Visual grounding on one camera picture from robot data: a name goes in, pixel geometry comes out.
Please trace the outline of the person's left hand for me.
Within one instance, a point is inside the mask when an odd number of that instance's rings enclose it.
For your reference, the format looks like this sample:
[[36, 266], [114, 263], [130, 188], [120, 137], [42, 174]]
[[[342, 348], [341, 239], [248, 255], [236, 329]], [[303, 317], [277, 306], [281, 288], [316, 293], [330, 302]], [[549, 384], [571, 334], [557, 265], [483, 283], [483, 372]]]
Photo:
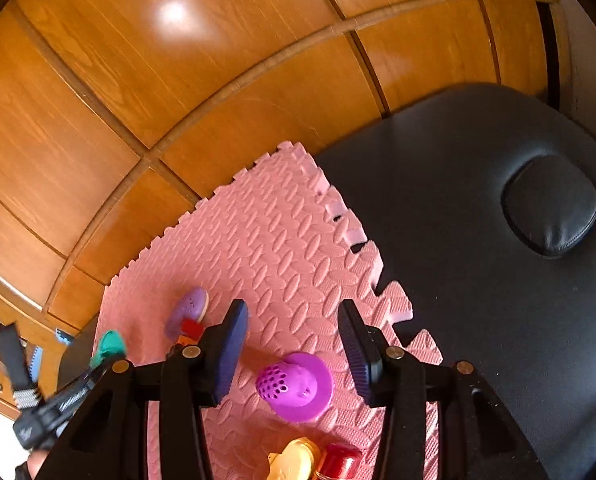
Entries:
[[28, 467], [28, 475], [31, 479], [34, 479], [37, 476], [48, 454], [49, 452], [47, 450], [36, 450], [28, 456], [26, 466]]

